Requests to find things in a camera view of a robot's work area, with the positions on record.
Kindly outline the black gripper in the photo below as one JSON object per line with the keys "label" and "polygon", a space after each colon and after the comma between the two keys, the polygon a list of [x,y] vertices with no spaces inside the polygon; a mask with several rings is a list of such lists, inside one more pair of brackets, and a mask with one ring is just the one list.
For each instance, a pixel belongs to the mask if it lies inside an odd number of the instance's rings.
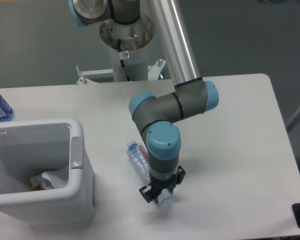
{"label": "black gripper", "polygon": [[162,193],[163,189],[168,189],[171,194],[174,193],[174,189],[177,185],[180,185],[186,175],[186,171],[179,165],[176,173],[172,174],[170,178],[162,180],[154,177],[151,173],[150,184],[148,186],[143,186],[139,189],[142,197],[148,202],[153,202],[157,204],[158,197]]}

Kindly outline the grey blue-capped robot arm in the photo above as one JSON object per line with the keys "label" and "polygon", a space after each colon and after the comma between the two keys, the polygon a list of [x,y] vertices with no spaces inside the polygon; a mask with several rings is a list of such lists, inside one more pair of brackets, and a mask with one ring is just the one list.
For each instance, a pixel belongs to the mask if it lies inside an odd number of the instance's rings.
{"label": "grey blue-capped robot arm", "polygon": [[114,80],[148,80],[146,49],[159,36],[174,91],[155,97],[143,92],[128,105],[148,151],[149,183],[139,191],[156,202],[163,190],[173,191],[185,177],[179,165],[181,134],[176,122],[203,114],[219,103],[215,85],[200,76],[188,43],[177,0],[150,0],[141,12],[138,0],[71,0],[69,8],[80,26],[100,23],[99,35],[110,52]]}

